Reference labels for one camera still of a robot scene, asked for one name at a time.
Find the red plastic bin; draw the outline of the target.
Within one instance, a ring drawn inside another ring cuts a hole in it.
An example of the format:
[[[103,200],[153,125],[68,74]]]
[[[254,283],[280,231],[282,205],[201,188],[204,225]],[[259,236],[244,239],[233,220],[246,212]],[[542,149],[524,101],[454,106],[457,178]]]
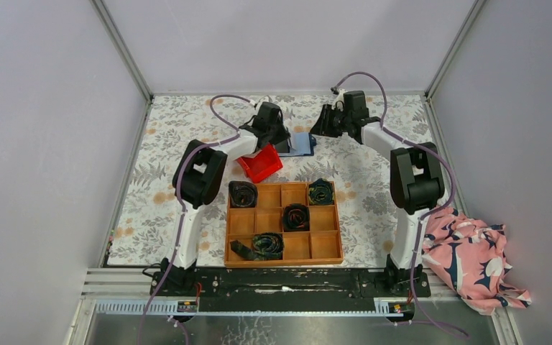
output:
[[[240,157],[236,161],[253,183],[261,183],[283,168],[280,156],[272,144],[268,144],[253,157]]]

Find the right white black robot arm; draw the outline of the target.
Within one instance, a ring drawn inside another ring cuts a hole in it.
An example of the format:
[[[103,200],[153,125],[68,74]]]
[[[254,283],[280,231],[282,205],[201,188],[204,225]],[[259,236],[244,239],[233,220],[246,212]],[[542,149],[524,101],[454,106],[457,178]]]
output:
[[[434,143],[412,142],[388,129],[382,117],[371,116],[364,92],[342,88],[332,91],[336,99],[323,105],[310,132],[322,137],[346,134],[388,160],[397,230],[387,256],[383,285],[389,294],[401,296],[411,288],[413,275],[422,270],[419,241],[426,232],[423,222],[428,212],[445,193],[443,160]]]

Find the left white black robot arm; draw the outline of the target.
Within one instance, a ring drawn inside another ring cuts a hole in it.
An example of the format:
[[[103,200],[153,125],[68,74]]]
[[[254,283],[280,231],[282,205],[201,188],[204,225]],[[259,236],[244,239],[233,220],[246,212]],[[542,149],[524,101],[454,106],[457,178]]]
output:
[[[198,239],[204,208],[219,194],[226,163],[254,155],[269,144],[286,142],[290,133],[284,125],[282,109],[271,102],[255,103],[257,113],[247,122],[236,126],[231,137],[205,143],[194,139],[188,143],[172,178],[180,213],[175,221],[175,239],[165,258],[163,276],[176,295],[188,294],[194,277],[188,270],[198,258]]]

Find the navy blue card holder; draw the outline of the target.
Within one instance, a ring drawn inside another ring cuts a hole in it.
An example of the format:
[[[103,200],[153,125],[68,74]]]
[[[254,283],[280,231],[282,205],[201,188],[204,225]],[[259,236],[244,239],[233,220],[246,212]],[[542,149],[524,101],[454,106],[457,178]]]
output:
[[[296,132],[277,144],[275,149],[279,157],[304,157],[314,156],[316,145],[316,138],[309,132]]]

